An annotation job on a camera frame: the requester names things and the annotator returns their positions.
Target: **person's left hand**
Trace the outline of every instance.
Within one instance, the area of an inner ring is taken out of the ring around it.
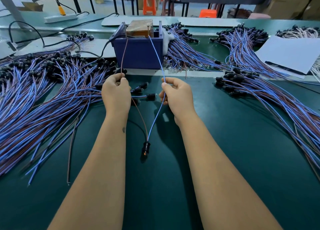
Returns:
[[[131,87],[125,74],[110,75],[103,83],[101,96],[107,114],[128,116],[131,106]]]

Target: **stool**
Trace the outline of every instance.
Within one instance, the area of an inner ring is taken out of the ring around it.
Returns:
[[[217,10],[202,9],[199,17],[201,18],[217,18]]]
[[[162,16],[168,15],[168,9],[166,9],[166,5],[167,5],[168,2],[169,2],[169,0],[163,0],[162,12],[161,12]],[[170,16],[174,16],[174,3],[173,2],[171,2]]]
[[[271,16],[262,13],[251,13],[248,19],[271,19]]]
[[[152,12],[152,15],[156,15],[155,0],[151,0],[151,6],[148,6],[148,0],[143,0],[143,14],[146,15],[147,12]]]

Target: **hand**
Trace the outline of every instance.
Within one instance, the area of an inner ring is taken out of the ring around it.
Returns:
[[[166,77],[166,83],[162,78],[163,83],[162,92],[159,94],[161,101],[163,100],[164,93],[166,93],[163,105],[169,104],[171,111],[174,114],[174,121],[180,127],[184,120],[190,116],[197,116],[194,105],[191,87],[178,78]]]
[[[107,115],[128,117],[131,105],[131,87],[124,76],[123,73],[110,75],[103,83],[101,96]]]

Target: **person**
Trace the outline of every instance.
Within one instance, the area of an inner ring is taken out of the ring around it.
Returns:
[[[124,76],[111,75],[103,84],[105,120],[49,230],[122,229],[125,136],[131,104]],[[169,105],[181,130],[204,230],[282,229],[198,117],[190,86],[178,78],[162,81],[159,96],[163,99],[166,93],[164,105]]]

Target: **green table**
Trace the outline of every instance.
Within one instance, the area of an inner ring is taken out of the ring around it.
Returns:
[[[282,23],[279,29],[294,24],[275,22]],[[273,21],[260,21],[261,26],[256,26],[263,28],[263,23],[266,30],[276,31],[274,25],[270,27]],[[319,26],[318,22],[304,23]],[[195,49],[225,58],[226,48],[206,40],[208,37],[201,37]],[[147,93],[161,91],[160,76],[127,78],[132,87],[149,82]],[[231,98],[215,88],[213,78],[188,77],[186,82],[193,89],[198,115],[281,226],[290,230],[319,229],[320,184],[301,151],[272,116],[254,99]],[[320,109],[319,94],[292,83],[275,83],[315,111]],[[141,102],[139,109],[148,128],[159,107],[160,102]],[[86,161],[104,116],[103,104],[94,105],[78,128],[71,182]],[[150,155],[142,163],[139,157],[145,137],[138,111],[132,107],[127,124],[123,229],[202,229],[182,137],[168,107],[160,112],[150,136]],[[70,139],[42,165],[30,187],[26,187],[29,177],[19,173],[26,161],[0,179],[0,229],[46,229],[70,188],[66,183],[69,144]]]

